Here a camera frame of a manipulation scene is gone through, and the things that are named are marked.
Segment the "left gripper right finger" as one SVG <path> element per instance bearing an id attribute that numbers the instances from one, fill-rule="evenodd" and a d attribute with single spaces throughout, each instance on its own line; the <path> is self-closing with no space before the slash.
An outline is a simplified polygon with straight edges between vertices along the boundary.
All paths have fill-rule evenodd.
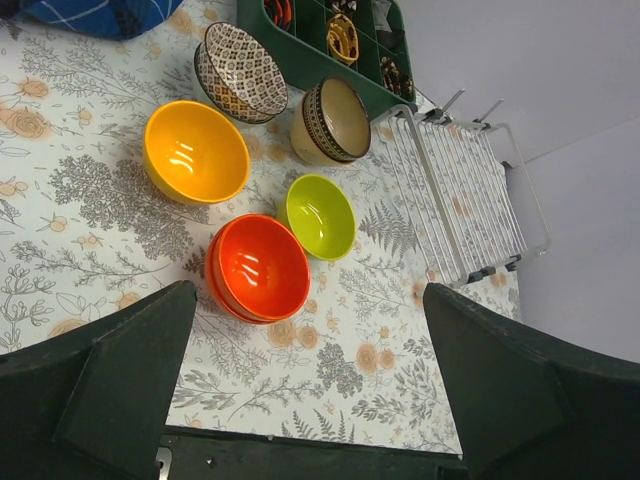
<path id="1" fill-rule="evenodd" d="M 470 478 L 638 478 L 638 364 L 442 284 L 427 285 L 423 304 Z"/>

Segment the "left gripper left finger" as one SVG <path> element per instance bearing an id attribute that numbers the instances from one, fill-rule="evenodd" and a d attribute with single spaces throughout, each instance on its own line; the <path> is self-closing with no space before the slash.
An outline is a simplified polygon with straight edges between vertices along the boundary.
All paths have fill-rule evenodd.
<path id="1" fill-rule="evenodd" d="M 1 357 L 4 479 L 156 479 L 195 286 Z"/>

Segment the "orange bowl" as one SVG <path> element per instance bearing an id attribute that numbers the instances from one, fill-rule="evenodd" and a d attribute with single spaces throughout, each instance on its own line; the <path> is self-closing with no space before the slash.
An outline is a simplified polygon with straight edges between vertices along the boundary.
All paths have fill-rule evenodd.
<path id="1" fill-rule="evenodd" d="M 214 278 L 214 266 L 213 266 L 213 259 L 214 259 L 214 249 L 216 247 L 216 244 L 218 243 L 219 237 L 221 236 L 221 234 L 224 232 L 224 230 L 226 229 L 226 227 L 222 227 L 214 236 L 212 242 L 209 245 L 209 248 L 206 252 L 206 256 L 205 256 L 205 261 L 204 261 L 204 272 L 205 272 L 205 279 L 206 279 L 206 283 L 207 283 L 207 287 L 209 289 L 209 292 L 211 293 L 214 301 L 216 302 L 216 304 L 223 310 L 225 310 L 227 313 L 229 313 L 231 316 L 235 317 L 236 319 L 243 321 L 245 323 L 250 323 L 250 324 L 255 324 L 255 325 L 269 325 L 271 324 L 270 320 L 264 320 L 264 319 L 258 319 L 255 320 L 253 318 L 247 317 L 246 315 L 243 315 L 239 312 L 237 312 L 236 310 L 234 310 L 223 298 L 219 288 L 216 285 L 215 282 L 215 278 Z"/>
<path id="2" fill-rule="evenodd" d="M 276 219 L 246 214 L 227 222 L 214 249 L 214 278 L 237 312 L 271 323 L 296 314 L 310 289 L 307 256 Z"/>

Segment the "yellow bowl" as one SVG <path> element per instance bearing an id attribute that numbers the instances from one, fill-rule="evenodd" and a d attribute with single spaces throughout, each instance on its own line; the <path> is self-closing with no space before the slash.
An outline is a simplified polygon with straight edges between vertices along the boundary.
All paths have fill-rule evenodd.
<path id="1" fill-rule="evenodd" d="M 196 101 L 157 108 L 146 122 L 142 152 L 151 182 L 185 205 L 228 201 L 250 175 L 250 155 L 239 130 L 219 111 Z"/>

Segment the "lime green bowl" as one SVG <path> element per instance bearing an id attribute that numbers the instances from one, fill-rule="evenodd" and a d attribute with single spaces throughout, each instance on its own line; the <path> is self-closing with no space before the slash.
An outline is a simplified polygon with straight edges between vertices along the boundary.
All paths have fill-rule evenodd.
<path id="1" fill-rule="evenodd" d="M 302 175 L 290 185 L 276 218 L 319 260 L 344 258 L 356 240 L 356 218 L 348 197 L 318 174 Z"/>

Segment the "black brown bowl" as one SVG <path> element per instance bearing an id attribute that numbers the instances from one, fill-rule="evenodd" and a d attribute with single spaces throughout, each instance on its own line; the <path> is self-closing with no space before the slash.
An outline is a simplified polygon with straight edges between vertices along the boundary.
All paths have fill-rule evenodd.
<path id="1" fill-rule="evenodd" d="M 343 78 L 328 76 L 309 90 L 301 114 L 311 144 L 327 159 L 351 163 L 368 153 L 369 116 L 356 90 Z"/>

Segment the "brown patterned white bowl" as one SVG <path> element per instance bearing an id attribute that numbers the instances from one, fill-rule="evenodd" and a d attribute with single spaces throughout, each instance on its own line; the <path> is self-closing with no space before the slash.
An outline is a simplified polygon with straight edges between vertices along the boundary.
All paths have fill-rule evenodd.
<path id="1" fill-rule="evenodd" d="M 208 101 L 238 122 L 267 123 L 287 108 L 279 66 L 259 41 L 231 23 L 207 27 L 194 54 L 194 73 Z"/>

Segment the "beige bowl with drawing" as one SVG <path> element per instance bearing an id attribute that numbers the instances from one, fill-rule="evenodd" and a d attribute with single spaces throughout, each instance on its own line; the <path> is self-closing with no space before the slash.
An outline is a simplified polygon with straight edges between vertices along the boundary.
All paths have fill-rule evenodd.
<path id="1" fill-rule="evenodd" d="M 303 102 L 297 105 L 290 128 L 290 143 L 300 159 L 309 165 L 323 167 L 341 167 L 342 163 L 325 155 L 313 142 L 308 133 L 302 113 Z"/>

